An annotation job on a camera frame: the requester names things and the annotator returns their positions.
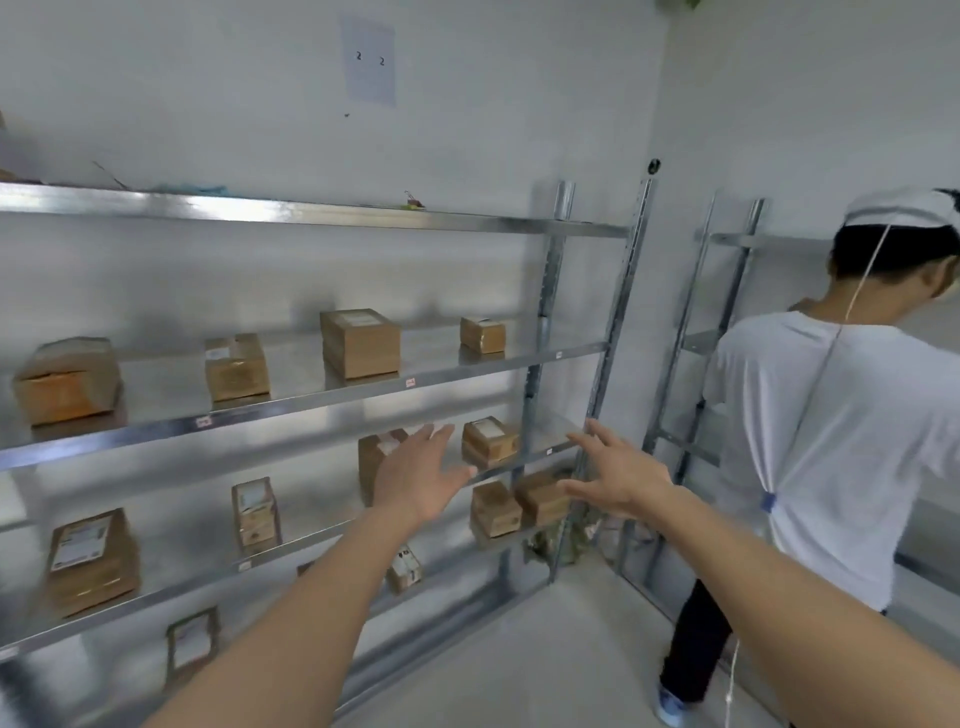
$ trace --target black hair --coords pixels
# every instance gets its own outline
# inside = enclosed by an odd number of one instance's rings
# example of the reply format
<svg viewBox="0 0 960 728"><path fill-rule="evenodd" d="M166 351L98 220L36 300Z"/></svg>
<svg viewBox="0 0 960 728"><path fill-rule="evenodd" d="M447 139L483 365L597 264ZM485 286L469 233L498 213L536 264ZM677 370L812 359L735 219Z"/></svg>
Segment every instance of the black hair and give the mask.
<svg viewBox="0 0 960 728"><path fill-rule="evenodd" d="M938 189L953 198L960 212L960 190ZM833 238L831 258L838 279L859 278L867 271L885 225L855 225L841 228ZM907 228L895 225L876 255L871 276L901 280L922 265L960 255L960 234L953 226Z"/></svg>

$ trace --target white t-shirt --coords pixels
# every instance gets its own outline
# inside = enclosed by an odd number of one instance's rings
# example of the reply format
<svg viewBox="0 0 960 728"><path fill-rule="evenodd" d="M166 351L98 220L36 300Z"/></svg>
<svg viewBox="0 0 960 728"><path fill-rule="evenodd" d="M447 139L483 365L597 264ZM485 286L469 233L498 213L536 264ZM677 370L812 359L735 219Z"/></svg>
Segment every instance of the white t-shirt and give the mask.
<svg viewBox="0 0 960 728"><path fill-rule="evenodd" d="M898 328L847 326L825 365L837 329L775 313L720 340L704 385L728 414L716 506L756 528L764 486L776 491L776 546L879 611L924 476L960 483L960 356Z"/></svg>

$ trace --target brown package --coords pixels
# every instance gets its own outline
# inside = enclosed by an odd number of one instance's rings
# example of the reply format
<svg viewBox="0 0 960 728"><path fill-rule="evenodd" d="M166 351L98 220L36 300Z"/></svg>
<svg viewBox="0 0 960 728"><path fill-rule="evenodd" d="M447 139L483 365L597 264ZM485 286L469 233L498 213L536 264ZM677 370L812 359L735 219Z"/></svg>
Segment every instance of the brown package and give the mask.
<svg viewBox="0 0 960 728"><path fill-rule="evenodd" d="M344 379L400 371L400 327L371 308L320 314L324 359Z"/></svg>
<svg viewBox="0 0 960 728"><path fill-rule="evenodd" d="M473 489L470 515L480 526L480 530L495 539L520 529L523 509L507 490L507 486L495 480Z"/></svg>
<svg viewBox="0 0 960 728"><path fill-rule="evenodd" d="M560 490L557 476L550 471L521 478L514 485L514 495L536 526L559 521L570 508L570 497Z"/></svg>
<svg viewBox="0 0 960 728"><path fill-rule="evenodd" d="M166 690L186 685L213 662L220 650L220 615L216 607L176 621L167 627Z"/></svg>
<svg viewBox="0 0 960 728"><path fill-rule="evenodd" d="M54 529L46 592L70 617L140 588L140 555L123 508Z"/></svg>
<svg viewBox="0 0 960 728"><path fill-rule="evenodd" d="M464 425L461 450L464 460L482 468L516 454L519 435L495 417L485 417Z"/></svg>
<svg viewBox="0 0 960 728"><path fill-rule="evenodd" d="M261 477L230 489L237 540L245 553L279 546L280 516L269 477Z"/></svg>
<svg viewBox="0 0 960 728"><path fill-rule="evenodd" d="M109 339L87 336L44 344L13 377L13 393L31 425L110 412L119 389Z"/></svg>
<svg viewBox="0 0 960 728"><path fill-rule="evenodd" d="M460 343L477 353L499 353L507 348L507 328L491 319L460 320Z"/></svg>
<svg viewBox="0 0 960 728"><path fill-rule="evenodd" d="M270 394L267 358L255 333L207 339L204 368L213 401Z"/></svg>
<svg viewBox="0 0 960 728"><path fill-rule="evenodd" d="M396 553L394 561L387 571L387 583L394 590L394 594L401 594L414 584L419 584L422 579L423 567L410 547L404 544Z"/></svg>
<svg viewBox="0 0 960 728"><path fill-rule="evenodd" d="M392 429L381 435L360 438L357 442L357 471L360 475L360 498L364 505L373 505L373 482L380 463L406 439L406 430Z"/></svg>

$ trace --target man in white t-shirt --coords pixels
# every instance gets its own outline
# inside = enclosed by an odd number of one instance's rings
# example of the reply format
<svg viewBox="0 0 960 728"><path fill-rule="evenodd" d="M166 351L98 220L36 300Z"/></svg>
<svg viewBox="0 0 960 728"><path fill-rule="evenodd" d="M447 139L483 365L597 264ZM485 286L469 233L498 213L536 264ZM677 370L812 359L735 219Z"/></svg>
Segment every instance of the man in white t-shirt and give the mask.
<svg viewBox="0 0 960 728"><path fill-rule="evenodd" d="M704 398L728 419L716 507L879 612L924 476L960 482L960 355L895 326L953 287L959 255L960 193L861 198L834 238L826 296L744 319L708 366ZM730 634L698 581L660 720L680 726L704 699Z"/></svg>

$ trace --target sneaker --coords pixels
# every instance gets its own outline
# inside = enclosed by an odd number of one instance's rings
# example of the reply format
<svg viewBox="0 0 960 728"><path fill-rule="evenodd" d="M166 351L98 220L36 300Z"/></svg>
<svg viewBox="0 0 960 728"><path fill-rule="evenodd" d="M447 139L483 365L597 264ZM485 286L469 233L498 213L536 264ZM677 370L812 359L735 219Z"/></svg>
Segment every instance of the sneaker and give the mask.
<svg viewBox="0 0 960 728"><path fill-rule="evenodd" d="M682 728L684 725L684 713L686 713L686 703L676 697L672 692L660 688L660 696L657 703L657 718L663 725L670 728Z"/></svg>

